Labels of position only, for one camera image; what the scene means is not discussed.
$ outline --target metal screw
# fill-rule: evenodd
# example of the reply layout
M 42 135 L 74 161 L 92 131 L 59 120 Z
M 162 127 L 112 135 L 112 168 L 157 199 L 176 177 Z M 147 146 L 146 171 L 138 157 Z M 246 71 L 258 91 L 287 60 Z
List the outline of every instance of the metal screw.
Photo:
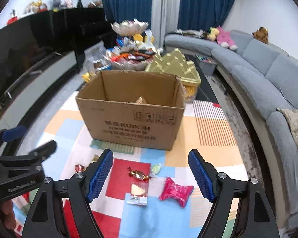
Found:
M 80 178 L 82 178 L 83 176 L 84 176 L 84 173 L 83 173 L 83 172 L 78 172 L 78 173 L 75 174 L 75 177 L 76 177 L 77 179 L 80 179 Z
M 51 180 L 52 180 L 51 177 L 46 177 L 46 178 L 44 179 L 44 183 L 49 183 L 49 182 L 51 182 Z
M 219 177 L 221 178 L 221 179 L 225 179 L 226 178 L 226 174 L 225 173 L 219 173 Z
M 258 183 L 258 180 L 256 178 L 250 178 L 250 182 L 252 184 L 257 184 Z

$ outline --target brown plush toy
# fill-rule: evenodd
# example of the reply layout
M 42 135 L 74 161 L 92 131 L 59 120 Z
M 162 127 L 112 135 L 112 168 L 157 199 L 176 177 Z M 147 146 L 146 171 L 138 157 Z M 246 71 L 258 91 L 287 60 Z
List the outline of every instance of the brown plush toy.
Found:
M 253 33 L 255 39 L 268 45 L 268 29 L 260 27 L 259 30 Z

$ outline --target blue gripper pad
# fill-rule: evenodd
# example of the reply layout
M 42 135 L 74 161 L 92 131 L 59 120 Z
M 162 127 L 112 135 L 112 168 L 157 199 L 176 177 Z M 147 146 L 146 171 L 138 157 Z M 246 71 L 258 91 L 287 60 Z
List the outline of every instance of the blue gripper pad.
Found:
M 212 164 L 206 163 L 199 152 L 194 149 L 189 152 L 188 163 L 204 198 L 213 203 L 217 197 L 217 171 Z
M 97 162 L 90 164 L 85 170 L 86 199 L 91 203 L 98 198 L 109 171 L 114 162 L 114 155 L 110 149 L 105 149 Z
M 4 142 L 10 142 L 23 137 L 26 132 L 27 132 L 27 128 L 21 125 L 13 129 L 4 131 L 1 135 L 1 139 Z

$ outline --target pink plush toy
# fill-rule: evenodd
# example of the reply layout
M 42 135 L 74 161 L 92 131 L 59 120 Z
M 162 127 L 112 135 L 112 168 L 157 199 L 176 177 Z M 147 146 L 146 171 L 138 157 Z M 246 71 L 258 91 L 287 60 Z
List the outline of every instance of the pink plush toy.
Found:
M 219 30 L 219 34 L 216 37 L 217 43 L 224 48 L 229 48 L 232 51 L 237 50 L 237 46 L 235 45 L 234 41 L 231 39 L 230 32 L 229 31 L 224 31 L 220 26 L 217 27 Z

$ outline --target black gripper frame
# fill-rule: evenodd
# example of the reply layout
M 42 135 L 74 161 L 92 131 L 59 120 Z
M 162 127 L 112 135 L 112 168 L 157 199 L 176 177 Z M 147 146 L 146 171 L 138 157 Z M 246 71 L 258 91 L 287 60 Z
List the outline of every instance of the black gripper frame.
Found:
M 193 152 L 210 177 L 215 194 L 198 238 L 222 238 L 233 198 L 240 201 L 231 238 L 278 238 L 276 221 L 261 185 L 221 174 L 225 176 L 222 179 L 197 150 Z M 69 238 L 62 198 L 69 198 L 80 238 L 104 238 L 85 199 L 87 184 L 101 161 L 102 156 L 96 163 L 90 164 L 84 173 L 79 173 L 81 178 L 77 178 L 76 173 L 68 180 L 45 179 L 31 205 L 22 238 Z
M 45 178 L 41 163 L 56 151 L 56 147 L 56 142 L 51 140 L 27 156 L 0 156 L 0 206 L 6 200 L 40 187 Z M 0 210 L 0 238 L 15 237 L 13 230 L 4 227 L 4 218 Z
M 109 149 L 97 162 L 70 179 L 54 181 L 47 177 L 42 182 L 26 218 L 22 238 L 70 238 L 64 218 L 62 198 L 69 198 L 73 218 L 80 238 L 104 238 L 87 202 L 89 184 Z

